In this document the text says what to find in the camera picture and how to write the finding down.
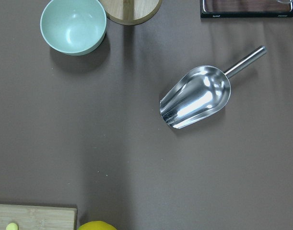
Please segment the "mint green bowl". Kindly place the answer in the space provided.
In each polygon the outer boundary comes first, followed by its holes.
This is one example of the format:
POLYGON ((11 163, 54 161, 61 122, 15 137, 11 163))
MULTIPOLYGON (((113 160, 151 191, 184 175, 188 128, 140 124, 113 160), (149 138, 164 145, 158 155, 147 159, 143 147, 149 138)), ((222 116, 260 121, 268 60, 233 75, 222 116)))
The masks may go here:
POLYGON ((52 0, 42 12, 40 31, 54 50, 81 56, 99 47, 106 24, 106 13, 98 0, 52 0))

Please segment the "metal scoop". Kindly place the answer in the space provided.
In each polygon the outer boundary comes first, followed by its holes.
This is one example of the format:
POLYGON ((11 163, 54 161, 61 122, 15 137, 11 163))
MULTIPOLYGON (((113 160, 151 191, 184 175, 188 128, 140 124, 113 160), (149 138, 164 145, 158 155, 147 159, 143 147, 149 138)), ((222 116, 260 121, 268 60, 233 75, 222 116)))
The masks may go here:
POLYGON ((227 70, 204 65, 190 70, 160 100, 160 115, 172 128, 181 129, 223 109, 231 95, 230 78, 265 55, 259 46, 227 70))

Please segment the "wooden mug tree stand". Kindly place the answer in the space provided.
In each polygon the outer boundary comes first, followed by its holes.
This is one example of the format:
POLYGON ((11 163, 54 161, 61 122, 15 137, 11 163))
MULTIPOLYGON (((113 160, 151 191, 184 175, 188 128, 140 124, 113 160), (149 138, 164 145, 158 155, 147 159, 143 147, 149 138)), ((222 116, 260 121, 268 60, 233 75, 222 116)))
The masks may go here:
POLYGON ((122 25, 138 25, 151 19, 161 0, 100 0, 108 19, 122 25))

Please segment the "black wooden tray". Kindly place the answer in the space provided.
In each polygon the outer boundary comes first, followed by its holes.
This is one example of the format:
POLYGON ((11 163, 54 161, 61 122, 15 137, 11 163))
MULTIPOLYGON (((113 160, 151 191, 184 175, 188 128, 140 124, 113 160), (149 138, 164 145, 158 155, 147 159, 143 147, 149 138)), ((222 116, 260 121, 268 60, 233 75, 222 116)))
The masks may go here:
POLYGON ((201 18, 293 17, 293 0, 200 0, 201 18))

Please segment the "bamboo cutting board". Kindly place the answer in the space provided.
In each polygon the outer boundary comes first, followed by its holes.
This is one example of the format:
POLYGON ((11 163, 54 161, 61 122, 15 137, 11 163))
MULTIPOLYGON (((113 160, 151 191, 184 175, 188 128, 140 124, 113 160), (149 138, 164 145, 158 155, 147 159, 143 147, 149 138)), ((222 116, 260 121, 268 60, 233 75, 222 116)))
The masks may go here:
POLYGON ((15 222, 19 230, 74 230, 77 209, 0 204, 0 230, 15 222))

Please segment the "yellow plastic knife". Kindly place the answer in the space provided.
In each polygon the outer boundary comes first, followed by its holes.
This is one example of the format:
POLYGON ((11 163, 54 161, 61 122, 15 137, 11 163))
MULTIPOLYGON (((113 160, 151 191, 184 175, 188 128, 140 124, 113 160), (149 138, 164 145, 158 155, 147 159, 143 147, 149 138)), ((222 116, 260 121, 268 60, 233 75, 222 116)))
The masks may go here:
POLYGON ((19 227, 15 222, 11 222, 6 226, 6 230, 18 230, 19 227))

